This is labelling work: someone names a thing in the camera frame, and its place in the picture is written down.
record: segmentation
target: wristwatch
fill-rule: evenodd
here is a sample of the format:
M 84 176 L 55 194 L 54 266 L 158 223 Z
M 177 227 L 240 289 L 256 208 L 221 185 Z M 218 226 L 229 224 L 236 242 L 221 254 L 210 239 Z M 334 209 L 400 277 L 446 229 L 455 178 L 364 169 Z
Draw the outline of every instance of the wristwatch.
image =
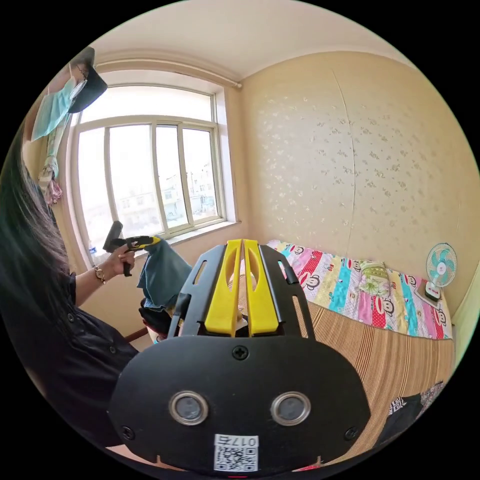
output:
M 101 268 L 97 267 L 96 265 L 93 268 L 95 270 L 96 277 L 105 285 L 107 281 L 105 280 L 104 271 Z

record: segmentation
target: face mask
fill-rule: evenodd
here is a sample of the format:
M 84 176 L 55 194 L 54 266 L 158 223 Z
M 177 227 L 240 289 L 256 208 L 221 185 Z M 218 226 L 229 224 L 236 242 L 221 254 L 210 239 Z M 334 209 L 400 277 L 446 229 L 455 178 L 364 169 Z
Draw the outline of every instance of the face mask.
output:
M 78 95 L 83 86 L 84 82 L 77 85 L 76 79 L 73 76 L 70 76 L 70 80 L 68 80 L 60 91 L 50 93 L 49 88 L 47 95 L 44 96 L 41 101 L 40 108 L 36 115 L 31 135 L 32 142 L 40 137 L 46 137 L 50 132 L 57 128 L 65 115 L 67 115 L 75 96 Z

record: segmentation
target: label sticker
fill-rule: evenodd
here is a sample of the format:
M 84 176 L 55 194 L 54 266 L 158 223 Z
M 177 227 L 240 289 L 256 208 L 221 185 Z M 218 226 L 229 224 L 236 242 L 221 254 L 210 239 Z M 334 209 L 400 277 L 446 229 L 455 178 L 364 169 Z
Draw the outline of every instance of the label sticker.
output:
M 258 436 L 216 434 L 213 469 L 217 472 L 257 472 Z

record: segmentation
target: wall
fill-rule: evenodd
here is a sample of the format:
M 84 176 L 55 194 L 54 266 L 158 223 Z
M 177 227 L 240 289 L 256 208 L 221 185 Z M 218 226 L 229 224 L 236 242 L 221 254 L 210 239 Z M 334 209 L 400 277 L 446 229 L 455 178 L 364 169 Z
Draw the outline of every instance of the wall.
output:
M 216 245 L 225 244 L 227 240 L 249 236 L 249 207 L 248 192 L 245 187 L 247 174 L 244 168 L 245 152 L 243 140 L 244 131 L 241 119 L 241 93 L 233 88 L 226 88 L 225 107 L 232 180 L 235 190 L 237 218 L 240 223 L 174 245 L 173 248 L 191 265 L 196 262 L 202 253 Z M 65 139 L 66 136 L 62 140 L 63 145 L 60 146 L 60 150 L 63 149 L 64 152 Z M 81 265 L 81 262 L 77 262 L 74 256 L 75 249 L 73 245 L 76 240 L 73 238 L 68 225 L 70 220 L 67 217 L 68 208 L 66 208 L 65 200 L 66 197 L 64 196 L 55 207 L 55 216 L 57 217 L 58 226 L 65 241 L 65 246 L 73 267 L 76 264 Z M 144 325 L 138 309 L 143 294 L 142 291 L 137 288 L 137 283 L 145 259 L 146 256 L 141 256 L 136 260 L 136 265 L 134 270 L 132 270 L 131 277 L 125 278 L 118 276 L 114 278 L 97 290 L 97 292 L 82 305 L 82 308 L 104 322 L 114 326 L 124 336 L 128 336 L 142 329 Z M 78 273 L 82 272 L 81 269 L 78 268 L 75 268 L 75 270 Z
M 35 141 L 26 141 L 23 144 L 21 157 L 33 180 L 37 181 L 42 171 L 45 155 L 47 154 L 47 138 L 41 137 Z
M 455 323 L 455 367 L 465 354 L 480 316 L 480 263 L 476 267 L 473 280 L 455 312 L 452 322 Z
M 423 277 L 430 249 L 448 242 L 453 314 L 480 259 L 480 179 L 430 82 L 385 57 L 331 52 L 242 83 L 252 236 Z

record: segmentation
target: black shirt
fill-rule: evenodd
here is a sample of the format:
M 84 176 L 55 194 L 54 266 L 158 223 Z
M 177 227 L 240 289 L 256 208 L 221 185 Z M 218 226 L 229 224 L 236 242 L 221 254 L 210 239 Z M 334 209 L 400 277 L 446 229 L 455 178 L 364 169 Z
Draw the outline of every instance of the black shirt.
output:
M 6 295 L 1 316 L 20 361 L 52 407 L 98 446 L 120 445 L 107 409 L 120 373 L 138 351 L 115 328 L 75 306 L 75 274 L 65 283 L 68 311 L 57 317 L 31 314 Z

